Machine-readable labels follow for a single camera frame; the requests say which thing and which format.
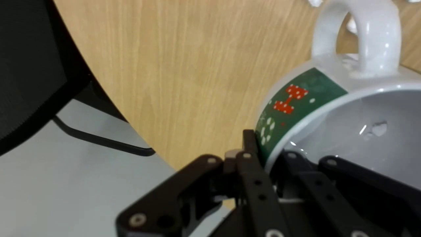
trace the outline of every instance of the wooden table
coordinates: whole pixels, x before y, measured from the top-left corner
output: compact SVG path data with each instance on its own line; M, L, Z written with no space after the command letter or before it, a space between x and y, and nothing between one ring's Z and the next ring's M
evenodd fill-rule
M310 57L306 0L56 0L100 84L175 168L241 147L268 90ZM403 64L421 70L421 3L396 0ZM339 49L356 51L343 30Z

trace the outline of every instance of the white ceramic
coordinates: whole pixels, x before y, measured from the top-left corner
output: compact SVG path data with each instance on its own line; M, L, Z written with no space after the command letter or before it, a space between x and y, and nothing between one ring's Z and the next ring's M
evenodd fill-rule
M358 26L357 55L336 52L348 11ZM287 148L315 161L340 155L421 188L421 76L400 67L400 45L391 0L325 3L312 60L283 77L261 109L257 132L266 171Z

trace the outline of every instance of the black chair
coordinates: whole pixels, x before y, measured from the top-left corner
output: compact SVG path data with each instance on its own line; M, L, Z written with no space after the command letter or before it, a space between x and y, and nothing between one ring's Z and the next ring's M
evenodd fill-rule
M0 0L0 155L93 78L53 0Z

